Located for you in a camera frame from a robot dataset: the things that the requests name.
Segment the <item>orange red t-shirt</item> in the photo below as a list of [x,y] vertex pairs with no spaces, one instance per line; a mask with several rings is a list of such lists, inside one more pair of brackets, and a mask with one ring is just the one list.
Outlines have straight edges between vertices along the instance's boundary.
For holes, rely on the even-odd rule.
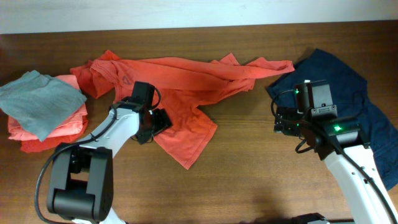
[[214,136],[217,125],[199,110],[242,91],[252,90],[257,79],[289,73],[290,60],[262,57],[245,65],[233,54],[221,60],[199,62],[178,57],[125,60],[107,50],[101,57],[70,69],[79,87],[99,98],[111,89],[119,101],[132,93],[135,82],[154,85],[154,101],[166,110],[172,127],[155,141],[185,169],[189,169]]

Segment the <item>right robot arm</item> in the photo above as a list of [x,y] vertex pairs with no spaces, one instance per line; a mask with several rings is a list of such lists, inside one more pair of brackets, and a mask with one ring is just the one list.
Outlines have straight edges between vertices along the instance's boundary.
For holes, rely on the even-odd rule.
[[335,105],[272,107],[274,131],[301,139],[301,154],[314,151],[337,181],[355,223],[397,223],[397,211],[358,120],[338,118]]

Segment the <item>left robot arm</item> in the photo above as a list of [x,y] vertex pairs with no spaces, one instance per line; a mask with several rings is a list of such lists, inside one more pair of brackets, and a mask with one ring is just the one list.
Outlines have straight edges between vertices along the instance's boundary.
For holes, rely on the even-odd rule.
[[124,143],[145,144],[170,128],[164,109],[127,97],[109,108],[106,119],[89,135],[57,146],[51,167],[47,210],[73,223],[122,223],[112,208],[113,159]]

